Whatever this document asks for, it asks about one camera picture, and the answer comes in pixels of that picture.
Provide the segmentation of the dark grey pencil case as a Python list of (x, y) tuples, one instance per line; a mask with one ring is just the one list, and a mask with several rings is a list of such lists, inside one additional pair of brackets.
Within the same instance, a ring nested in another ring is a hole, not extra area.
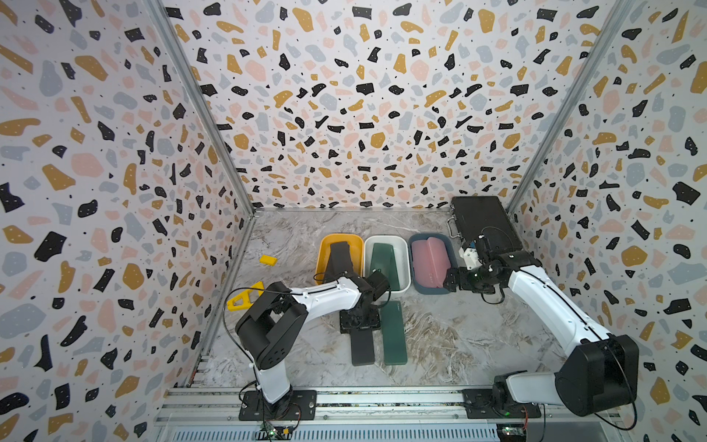
[(376, 357), (373, 331), (370, 329), (352, 330), (349, 335), (353, 366), (370, 366), (375, 364)]
[(339, 277), (353, 274), (354, 267), (350, 246), (345, 241), (335, 242), (330, 246), (330, 257), (323, 275), (323, 282), (336, 281)]

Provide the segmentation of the pink pencil case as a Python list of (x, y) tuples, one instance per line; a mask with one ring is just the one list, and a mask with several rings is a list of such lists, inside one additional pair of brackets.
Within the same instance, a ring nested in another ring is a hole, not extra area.
[(411, 244), (412, 267), (417, 285), (442, 289), (452, 267), (445, 242), (440, 238), (418, 239)]

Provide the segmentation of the light green pencil case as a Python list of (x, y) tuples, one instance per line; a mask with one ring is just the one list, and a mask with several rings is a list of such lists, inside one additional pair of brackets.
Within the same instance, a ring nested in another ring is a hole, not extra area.
[(395, 257), (395, 250), (391, 244), (377, 242), (373, 245), (369, 273), (381, 272), (388, 278), (391, 291), (401, 289), (400, 277)]

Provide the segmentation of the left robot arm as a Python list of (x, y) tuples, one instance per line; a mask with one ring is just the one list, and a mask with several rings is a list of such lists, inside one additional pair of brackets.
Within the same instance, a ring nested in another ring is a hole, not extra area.
[(289, 407), (293, 388), (285, 359), (312, 320), (338, 313), (340, 332), (351, 338), (353, 362), (374, 362), (372, 333), (380, 329), (382, 309), (376, 301), (390, 294), (388, 278), (379, 271), (368, 277), (345, 271), (316, 287), (288, 288), (277, 282), (265, 288), (236, 324), (235, 334), (253, 364), (267, 409), (281, 414)]

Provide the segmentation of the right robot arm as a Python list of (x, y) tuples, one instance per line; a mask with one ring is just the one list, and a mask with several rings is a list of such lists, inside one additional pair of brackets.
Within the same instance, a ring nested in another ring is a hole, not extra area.
[(631, 337), (612, 333), (579, 309), (526, 250), (496, 249), (480, 235), (476, 253), (476, 267), (447, 271), (445, 289), (482, 297), (511, 292), (535, 312), (566, 356), (555, 373), (519, 371), (495, 377), (495, 410), (563, 405), (577, 416), (587, 416), (635, 404), (639, 349)]

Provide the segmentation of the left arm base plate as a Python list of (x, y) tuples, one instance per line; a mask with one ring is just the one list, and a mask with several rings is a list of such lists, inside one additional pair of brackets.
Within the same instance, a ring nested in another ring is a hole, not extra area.
[(259, 390), (245, 392), (239, 421), (312, 421), (317, 407), (316, 390), (292, 390), (275, 404), (268, 403)]

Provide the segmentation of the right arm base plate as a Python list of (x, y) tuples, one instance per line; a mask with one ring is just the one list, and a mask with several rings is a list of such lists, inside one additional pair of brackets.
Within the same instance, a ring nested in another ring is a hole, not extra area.
[(462, 405), (469, 419), (541, 418), (541, 409), (534, 403), (518, 403), (502, 387), (461, 391)]

